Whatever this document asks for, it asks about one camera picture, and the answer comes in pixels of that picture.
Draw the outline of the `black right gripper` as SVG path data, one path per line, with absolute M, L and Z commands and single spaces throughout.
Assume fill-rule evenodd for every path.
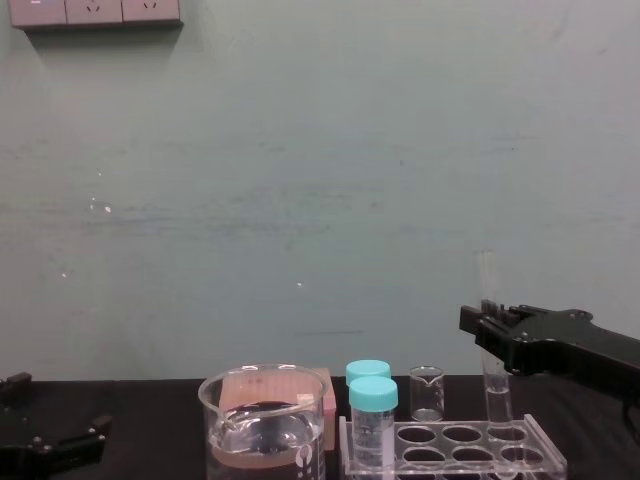
M 594 324 L 584 310 L 463 305 L 459 329 L 514 375 L 552 374 L 591 389 L 639 387 L 639 341 Z

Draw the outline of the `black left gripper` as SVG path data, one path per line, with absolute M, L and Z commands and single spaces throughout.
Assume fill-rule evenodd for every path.
M 1 437 L 18 438 L 28 418 L 25 413 L 32 375 L 27 372 L 1 380 Z M 87 429 L 71 437 L 48 440 L 32 435 L 26 444 L 1 446 L 2 479 L 49 479 L 55 474 L 99 463 L 111 434 L 113 419 L 101 415 Z

